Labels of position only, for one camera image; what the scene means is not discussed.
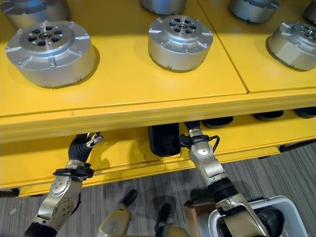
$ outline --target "black component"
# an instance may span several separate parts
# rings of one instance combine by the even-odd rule
[[[28,38],[28,41],[29,41],[29,42],[33,42],[33,41],[35,41],[35,40],[37,40],[37,37],[36,37],[36,36],[30,36],[30,37]]]
[[[200,128],[199,120],[184,122],[184,124],[185,124],[185,126],[187,127],[188,130],[191,130],[193,128]]]
[[[169,157],[180,153],[178,123],[148,127],[151,151],[159,157]]]
[[[316,116],[316,107],[307,107],[294,110],[298,116],[304,119],[310,119]]]
[[[55,35],[60,35],[60,34],[62,34],[63,32],[62,32],[62,30],[56,30],[56,31],[54,31],[54,34]]]
[[[162,237],[163,228],[169,218],[171,212],[171,206],[169,203],[165,203],[159,211],[157,222],[155,225],[155,236]]]
[[[86,145],[88,141],[90,137],[87,137],[87,134],[76,135],[68,149],[69,160],[80,160],[86,163],[91,152],[91,148]]]
[[[209,189],[212,198],[216,202],[219,202],[238,193],[237,189],[229,178],[220,179],[207,186],[207,188]]]
[[[57,231],[49,226],[33,222],[29,228],[24,232],[24,236],[31,237],[55,237]]]
[[[78,166],[76,169],[57,169],[53,175],[56,176],[70,176],[81,180],[92,178],[94,170],[90,168],[90,164],[86,163],[84,166]]]
[[[81,193],[79,193],[77,205],[76,205],[76,207],[73,209],[71,215],[73,215],[73,214],[77,211],[78,207],[80,206],[80,203],[81,203]]]
[[[52,37],[50,40],[51,40],[53,43],[56,43],[56,42],[58,42],[60,39],[59,39],[59,38],[56,38],[56,37]]]
[[[284,216],[281,211],[268,206],[256,209],[255,212],[267,228],[270,237],[278,237],[282,234]]]
[[[276,119],[278,117],[281,117],[283,115],[283,110],[273,111],[273,112],[258,113],[258,114],[254,114],[254,115],[255,115],[255,117],[258,120],[270,121],[270,120]]]
[[[11,191],[0,191],[0,198],[15,198],[20,194],[20,190],[18,188],[11,189]]]
[[[38,46],[45,46],[46,42],[44,40],[41,40],[40,42],[38,42]]]
[[[296,149],[296,148],[299,148],[299,147],[303,147],[303,146],[306,146],[308,144],[312,144],[316,142],[316,139],[312,139],[312,140],[308,140],[308,141],[304,141],[304,142],[298,142],[298,143],[295,143],[295,144],[292,144],[292,145],[281,145],[279,147],[279,151],[282,153],[282,152],[288,152],[288,151],[291,151],[293,149]]]
[[[219,128],[231,123],[233,120],[234,120],[234,117],[230,116],[230,117],[223,117],[223,118],[205,119],[205,120],[202,120],[202,123],[204,124],[205,127],[208,127],[208,128]]]
[[[204,141],[212,141],[213,139],[216,139],[216,142],[213,146],[213,152],[215,152],[218,144],[219,144],[219,141],[220,141],[220,138],[219,136],[215,135],[215,136],[212,136],[212,137],[209,137],[207,135],[200,135],[200,136],[194,136],[194,137],[190,137],[190,136],[186,136],[184,134],[181,134],[180,137],[179,137],[179,140],[180,140],[180,146],[181,147],[186,147],[188,149],[190,149],[190,147],[193,145],[193,144],[196,144],[198,142],[204,142]]]
[[[233,237],[225,223],[224,218],[222,218],[220,222],[218,223],[218,230],[221,232],[220,236]]]
[[[138,195],[137,190],[133,189],[131,191],[128,192],[128,194],[125,195],[125,197],[123,197],[119,203],[120,204],[124,204],[125,206],[131,206],[132,203],[136,200]]]
[[[40,33],[40,29],[35,29],[32,31],[33,34],[39,34]]]

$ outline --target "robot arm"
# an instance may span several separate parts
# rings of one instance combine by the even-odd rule
[[[68,150],[69,162],[64,169],[58,169],[54,173],[56,179],[32,224],[25,231],[25,236],[55,237],[76,211],[80,203],[82,181],[93,176],[94,171],[86,161],[93,146],[103,140],[99,134],[80,134],[72,141]]]
[[[210,190],[216,202],[216,208],[224,218],[224,235],[233,237],[265,236],[269,233],[250,207],[244,196],[237,191],[222,165],[216,159],[214,150],[219,143],[219,137],[203,135],[199,121],[185,123],[189,136],[180,136],[182,146],[188,147],[189,157],[196,165],[205,186]],[[212,149],[209,141],[216,139]]]

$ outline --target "yellow table surface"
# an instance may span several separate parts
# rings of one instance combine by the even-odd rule
[[[15,30],[0,13],[0,143],[316,105],[316,88],[297,89],[305,79],[294,70],[288,71],[289,78],[296,78],[297,84],[289,85],[294,89],[274,91],[273,83],[266,83],[272,78],[259,80],[258,75],[263,76],[256,73],[251,80],[264,81],[271,91],[246,94],[238,76],[240,70],[234,69],[217,34],[206,60],[196,70],[173,73],[162,69],[147,52],[148,26],[157,15],[143,9],[138,0],[68,2],[72,19],[91,34],[99,59],[88,80],[59,89],[28,82],[9,62],[4,47]],[[188,0],[183,14],[210,26],[197,0]],[[238,35],[251,41],[252,33],[243,34],[244,27],[249,26],[242,25],[239,34],[229,33],[228,38]],[[242,48],[236,42],[230,50]],[[247,64],[263,59],[256,53]],[[283,69],[274,59],[269,62],[274,64],[273,70]],[[250,70],[247,73],[254,71],[248,65],[246,69]]]
[[[240,157],[234,156],[234,153],[316,138],[316,118],[303,119],[292,110],[285,111],[281,118],[274,121],[262,122],[252,115],[244,115],[235,117],[231,124],[223,128],[202,128],[207,135],[220,136],[221,142],[216,155],[221,162],[255,156],[250,153]],[[186,132],[183,124],[181,132]],[[92,150],[88,160],[95,169],[96,177],[146,167],[151,170],[149,172],[161,172],[168,170],[165,165],[171,162],[175,164],[170,169],[175,170],[176,162],[188,160],[188,149],[182,149],[180,155],[173,157],[155,156],[149,147],[146,127],[107,131],[102,134],[104,141]],[[1,144],[0,188],[51,182],[52,172],[63,168],[68,160],[67,151],[72,139],[73,136],[67,136]],[[180,164],[179,169],[192,166],[191,163]]]
[[[1,117],[246,93],[216,35],[201,66],[174,73],[148,54],[148,28],[157,15],[138,0],[70,0],[69,5],[72,20],[91,35],[98,54],[96,71],[87,81],[59,89],[28,82],[4,52],[15,31],[1,14]],[[187,2],[183,14],[210,26],[196,0]]]
[[[250,93],[316,88],[316,69],[300,72],[273,58],[266,39],[285,21],[300,21],[310,0],[279,0],[280,7],[264,24],[249,24],[231,14],[230,0],[198,0]]]

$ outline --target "bolt hole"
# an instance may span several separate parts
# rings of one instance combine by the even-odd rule
[[[55,35],[60,35],[60,34],[62,34],[63,32],[61,31],[61,30],[56,30],[56,31],[54,31],[54,34]]]
[[[32,31],[33,34],[39,34],[40,33],[40,29],[35,29]]]
[[[37,40],[37,37],[36,36],[29,37],[28,40],[29,40],[29,42],[33,42],[33,41]]]
[[[60,38],[56,38],[56,37],[51,38],[51,41],[53,41],[53,43],[56,43],[56,42],[58,42],[59,40],[60,40]]]
[[[38,46],[45,46],[46,45],[46,42],[41,40],[40,42],[38,42]]]

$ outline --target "white container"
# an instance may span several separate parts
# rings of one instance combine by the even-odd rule
[[[302,219],[292,201],[284,196],[276,196],[249,203],[252,209],[272,206],[283,213],[283,237],[308,237]],[[201,237],[219,237],[217,221],[222,216],[217,210],[197,217]]]

